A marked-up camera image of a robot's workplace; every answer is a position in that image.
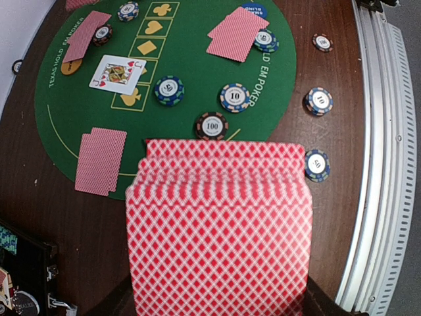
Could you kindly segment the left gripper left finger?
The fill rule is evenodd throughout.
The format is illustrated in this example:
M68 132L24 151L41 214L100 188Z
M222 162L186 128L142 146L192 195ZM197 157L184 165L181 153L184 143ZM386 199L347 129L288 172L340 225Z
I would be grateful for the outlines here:
M127 276L105 299L85 315L135 315L131 276Z

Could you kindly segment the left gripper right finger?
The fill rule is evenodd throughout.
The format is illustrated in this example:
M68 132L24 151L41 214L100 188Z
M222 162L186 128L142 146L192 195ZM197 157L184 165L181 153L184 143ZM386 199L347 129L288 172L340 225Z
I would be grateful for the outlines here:
M303 315L305 316L351 316L349 313L338 306L329 296L308 277L307 289L303 300Z

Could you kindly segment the red playing card deck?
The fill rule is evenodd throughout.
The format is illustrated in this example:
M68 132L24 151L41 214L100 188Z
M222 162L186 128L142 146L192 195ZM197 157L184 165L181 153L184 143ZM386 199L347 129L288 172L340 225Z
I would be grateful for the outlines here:
M149 140L126 190L138 315L300 315L312 196L299 144Z

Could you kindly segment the green blue chip stack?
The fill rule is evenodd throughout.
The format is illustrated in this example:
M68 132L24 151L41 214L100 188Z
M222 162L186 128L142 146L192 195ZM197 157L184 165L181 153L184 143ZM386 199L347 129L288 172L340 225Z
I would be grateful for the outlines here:
M305 154L305 176L313 182L323 182L330 175L328 155L319 149L312 149Z

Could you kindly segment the red card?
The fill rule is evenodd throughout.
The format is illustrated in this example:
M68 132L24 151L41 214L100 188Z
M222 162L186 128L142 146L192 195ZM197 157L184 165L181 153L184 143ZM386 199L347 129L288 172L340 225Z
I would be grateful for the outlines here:
M212 39L206 52L243 63L259 31L244 30L240 26L223 27Z
M66 0L65 9L73 11L86 5L96 4L98 0Z
M108 196L111 190L111 161L115 139L109 134L82 134L75 190Z
M95 148L95 172L101 195L115 192L127 132L94 127L91 138Z
M95 30L111 18L110 14L91 11L68 40L69 48L63 63L83 59Z
M244 30L259 31L260 29L266 28L269 24L269 21L255 15L243 7L238 7L231 14L227 15L222 22L215 26L208 33L208 37L213 39L223 27L240 26Z

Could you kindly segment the orange round blind button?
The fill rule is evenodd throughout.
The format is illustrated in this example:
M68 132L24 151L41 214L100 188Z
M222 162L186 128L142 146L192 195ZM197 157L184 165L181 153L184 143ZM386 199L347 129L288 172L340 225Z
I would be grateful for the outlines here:
M72 75L81 67L82 62L82 59L76 59L73 61L62 63L61 72L66 76Z

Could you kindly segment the blue tan chip stack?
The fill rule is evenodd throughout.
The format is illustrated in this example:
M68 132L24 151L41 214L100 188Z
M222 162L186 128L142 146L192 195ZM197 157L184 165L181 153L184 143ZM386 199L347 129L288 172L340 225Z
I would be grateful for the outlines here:
M311 88L305 96L306 108L316 116L329 113L334 106L331 93L323 87Z

